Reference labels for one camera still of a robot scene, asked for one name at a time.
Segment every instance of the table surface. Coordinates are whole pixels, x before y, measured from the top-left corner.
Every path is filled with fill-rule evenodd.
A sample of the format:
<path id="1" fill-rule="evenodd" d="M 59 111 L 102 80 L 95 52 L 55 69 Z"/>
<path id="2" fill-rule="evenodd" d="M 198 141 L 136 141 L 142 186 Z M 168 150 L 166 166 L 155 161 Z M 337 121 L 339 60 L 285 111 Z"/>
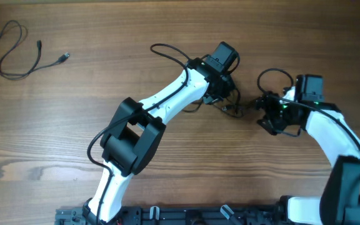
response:
<path id="1" fill-rule="evenodd" d="M 326 101 L 342 109 L 360 137 L 360 1 L 168 1 L 0 6 L 0 30 L 16 19 L 27 39 L 7 57 L 24 72 L 71 53 L 64 63 L 22 81 L 0 77 L 0 224 L 51 224 L 55 209 L 93 197 L 101 168 L 86 156 L 90 140 L 119 103 L 147 98 L 181 73 L 149 51 L 168 43 L 190 57 L 220 41 L 241 55 L 233 77 L 247 103 L 260 95 L 258 74 L 272 67 L 294 77 L 324 76 Z M 0 43 L 0 57 L 18 30 Z M 179 54 L 162 49 L 180 60 Z M 289 85 L 272 73 L 276 92 Z M 274 203 L 282 195 L 320 195 L 331 167 L 306 133 L 270 136 L 263 112 L 233 119 L 202 106 L 167 126 L 155 157 L 130 183 L 126 206 L 219 206 Z M 101 148 L 93 156 L 100 158 Z"/>

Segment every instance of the black cable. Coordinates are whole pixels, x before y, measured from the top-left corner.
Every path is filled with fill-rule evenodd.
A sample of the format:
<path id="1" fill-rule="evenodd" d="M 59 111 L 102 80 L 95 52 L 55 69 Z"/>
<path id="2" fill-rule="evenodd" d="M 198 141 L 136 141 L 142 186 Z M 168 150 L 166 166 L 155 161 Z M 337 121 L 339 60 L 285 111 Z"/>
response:
<path id="1" fill-rule="evenodd" d="M 158 51 L 155 51 L 153 49 L 153 47 L 155 46 L 164 46 L 164 47 L 168 47 L 168 48 L 171 48 L 173 50 L 176 50 L 177 52 L 181 53 L 183 56 L 185 56 L 188 60 L 190 60 L 190 58 L 184 53 L 182 52 L 181 50 L 179 50 L 178 48 L 174 47 L 174 46 L 171 46 L 171 45 L 168 45 L 168 44 L 153 44 L 151 47 L 150 47 L 150 50 L 153 52 L 153 53 L 156 53 L 160 56 L 163 56 L 165 58 L 168 58 L 168 59 L 171 59 L 173 61 L 175 61 L 176 63 L 178 63 L 181 67 L 183 67 L 183 69 L 185 70 L 186 72 L 186 79 L 184 80 L 184 82 L 180 85 L 179 88 L 177 88 L 174 92 L 172 92 L 170 95 L 166 96 L 164 99 L 160 100 L 159 102 L 155 103 L 153 106 L 147 108 L 144 110 L 144 112 L 148 112 L 148 111 L 151 111 L 155 108 L 159 108 L 159 105 L 162 104 L 163 102 L 167 101 L 169 98 L 173 97 L 175 94 L 177 94 L 183 87 L 185 87 L 188 83 L 188 78 L 189 78 L 189 72 L 188 72 L 188 69 L 187 67 L 179 60 L 171 57 L 171 56 L 168 56 L 167 54 L 163 54 L 161 52 L 158 52 Z M 114 128 L 115 126 L 119 125 L 120 123 L 123 123 L 124 121 L 127 121 L 127 120 L 130 120 L 132 118 L 135 118 L 137 116 L 141 116 L 144 112 L 139 112 L 139 113 L 136 113 L 136 114 L 133 114 L 133 115 L 130 115 L 130 116 L 126 116 L 112 124 L 110 124 L 108 127 L 105 127 L 101 132 L 99 132 L 90 142 L 88 148 L 87 148 L 87 157 L 88 159 L 95 165 L 97 166 L 101 166 L 102 168 L 104 169 L 107 169 L 109 171 L 109 177 L 108 177 L 108 180 L 107 180 L 107 183 L 105 185 L 105 188 L 104 190 L 102 191 L 102 194 L 101 194 L 101 198 L 99 200 L 99 203 L 98 203 L 98 209 L 97 209 L 97 214 L 96 214 L 96 225 L 98 225 L 99 223 L 99 214 L 100 214 L 100 211 L 101 211 L 101 206 L 102 206 L 102 203 L 103 203 L 103 199 L 105 197 L 105 194 L 106 194 L 106 191 L 108 190 L 108 187 L 109 187 L 109 183 L 111 182 L 111 179 L 112 177 L 114 176 L 111 168 L 107 167 L 106 165 L 104 165 L 103 163 L 100 163 L 100 162 L 97 162 L 96 160 L 93 159 L 93 157 L 91 156 L 91 149 L 93 148 L 95 142 L 102 136 L 104 135 L 108 130 Z"/>
<path id="2" fill-rule="evenodd" d="M 206 57 L 208 57 L 209 54 L 206 54 L 205 56 L 203 56 L 201 59 L 205 59 Z"/>
<path id="3" fill-rule="evenodd" d="M 185 113 L 196 113 L 198 111 L 198 109 L 201 107 L 201 105 L 203 104 L 203 100 L 201 99 L 197 104 L 197 107 L 193 110 L 185 110 L 183 109 L 182 111 L 185 112 Z"/>
<path id="4" fill-rule="evenodd" d="M 201 103 L 201 101 L 203 101 L 203 99 L 201 98 L 199 101 L 197 100 L 197 101 L 193 101 L 191 104 L 199 104 L 199 103 Z"/>
<path id="5" fill-rule="evenodd" d="M 233 114 L 230 114 L 230 113 L 228 113 L 227 111 L 223 110 L 223 108 L 221 108 L 221 107 L 219 107 L 219 106 L 217 106 L 217 105 L 215 105 L 215 104 L 213 104 L 213 106 L 214 106 L 216 109 L 220 110 L 222 113 L 224 113 L 224 114 L 226 114 L 226 115 L 228 115 L 228 116 L 230 116 L 230 117 L 232 117 L 232 118 L 241 119 L 241 118 L 244 116 L 243 111 L 240 111 L 240 112 L 241 112 L 241 115 L 240 115 L 240 116 L 237 116 L 237 114 L 234 114 L 234 115 L 233 115 Z"/>
<path id="6" fill-rule="evenodd" d="M 237 64 L 234 68 L 232 68 L 230 71 L 228 71 L 227 74 L 233 73 L 237 69 L 238 65 L 240 64 L 240 61 L 241 61 L 240 54 L 237 53 Z"/>
<path id="7" fill-rule="evenodd" d="M 285 134 L 285 135 L 290 136 L 292 138 L 298 138 L 301 135 L 301 128 L 298 129 L 297 134 L 291 134 L 291 133 L 288 133 L 286 131 L 280 131 L 280 130 L 276 130 L 276 129 L 274 131 L 276 131 L 279 134 Z"/>
<path id="8" fill-rule="evenodd" d="M 4 59 L 6 58 L 6 56 L 8 56 L 9 53 L 11 53 L 11 51 L 13 51 L 16 47 L 18 47 L 28 36 L 28 29 L 25 27 L 25 26 L 22 26 L 19 24 L 19 22 L 15 21 L 15 20 L 10 20 L 8 21 L 5 26 L 3 27 L 1 33 L 0 33 L 0 40 L 2 38 L 2 36 L 4 34 L 6 34 L 8 31 L 10 31 L 12 28 L 14 27 L 11 27 L 9 28 L 8 30 L 6 30 L 7 26 L 10 24 L 10 23 L 14 23 L 16 24 L 14 27 L 19 27 L 19 39 L 16 41 L 16 43 L 10 48 L 10 50 L 8 52 L 6 52 L 1 58 L 0 58 L 0 76 L 8 79 L 8 80 L 12 80 L 12 81 L 18 81 L 18 80 L 21 80 L 21 79 L 24 79 L 26 78 L 28 75 L 30 75 L 31 73 L 33 73 L 34 71 L 37 71 L 39 69 L 43 69 L 43 68 L 48 68 L 48 67 L 51 67 L 51 66 L 55 66 L 55 65 L 58 65 L 58 64 L 61 64 L 63 63 L 65 60 L 68 59 L 68 57 L 70 56 L 69 53 L 66 53 L 66 54 L 63 54 L 56 62 L 54 63 L 51 63 L 49 65 L 46 65 L 46 66 L 41 66 L 39 68 L 36 68 L 36 66 L 38 65 L 38 62 L 40 61 L 40 58 L 41 58 L 41 48 L 42 48 L 42 44 L 41 44 L 41 41 L 37 41 L 37 48 L 38 48 L 38 54 L 37 54 L 37 58 L 36 58 L 36 62 L 33 64 L 33 66 L 30 68 L 30 70 L 28 72 L 25 72 L 23 74 L 16 74 L 16 73 L 10 73 L 10 72 L 3 72 L 2 71 L 2 63 L 4 61 Z M 24 36 L 24 38 L 22 39 L 22 36 L 23 36 L 23 30 L 22 28 L 24 28 L 26 30 L 26 35 Z"/>
<path id="9" fill-rule="evenodd" d="M 235 90 L 237 91 L 237 99 L 236 99 L 236 103 L 234 104 L 234 107 L 236 107 L 234 112 L 237 114 L 238 113 L 238 107 L 239 107 L 240 100 L 241 100 L 241 93 L 238 90 L 238 88 L 235 88 Z"/>
<path id="10" fill-rule="evenodd" d="M 264 70 L 263 72 L 260 73 L 260 75 L 257 77 L 257 88 L 259 88 L 259 90 L 261 90 L 263 93 L 266 93 L 266 91 L 261 87 L 261 77 L 263 76 L 263 74 L 266 74 L 267 72 L 269 71 L 278 71 L 280 73 L 283 73 L 285 74 L 291 81 L 291 85 L 290 87 L 293 87 L 294 86 L 294 79 L 293 77 L 288 73 L 286 72 L 285 70 L 283 69 L 278 69 L 278 68 L 270 68 L 270 69 L 267 69 L 267 70 Z"/>
<path id="11" fill-rule="evenodd" d="M 328 118 L 330 118 L 331 120 L 333 120 L 338 126 L 340 126 L 347 134 L 348 136 L 352 139 L 352 141 L 354 142 L 354 144 L 356 145 L 356 147 L 358 148 L 358 150 L 360 151 L 360 143 L 359 141 L 355 138 L 355 136 L 352 134 L 352 132 L 338 119 L 336 119 L 334 116 L 330 115 L 329 113 L 321 110 L 321 109 L 316 109 L 315 107 L 312 107 L 312 106 L 308 106 L 306 104 L 303 104 L 303 103 L 300 103 L 300 102 L 296 102 L 296 101 L 292 101 L 292 100 L 288 100 L 288 99 L 284 99 L 282 97 L 277 97 L 273 94 L 269 94 L 267 91 L 265 91 L 261 85 L 260 85 L 260 78 L 263 76 L 263 74 L 269 72 L 269 71 L 279 71 L 283 74 L 285 74 L 288 78 L 290 78 L 291 80 L 291 87 L 294 86 L 294 80 L 293 78 L 291 77 L 291 75 L 282 70 L 282 69 L 278 69 L 278 68 L 271 68 L 271 69 L 267 69 L 265 71 L 263 71 L 259 76 L 258 76 L 258 79 L 257 79 L 257 86 L 258 88 L 267 96 L 267 97 L 270 97 L 270 98 L 274 98 L 274 99 L 277 99 L 279 101 L 285 101 L 287 103 L 291 103 L 291 104 L 295 104 L 295 105 L 298 105 L 298 106 L 302 106 L 302 107 L 305 107 L 305 108 L 308 108 L 312 111 L 317 111 L 325 116 L 327 116 Z"/>

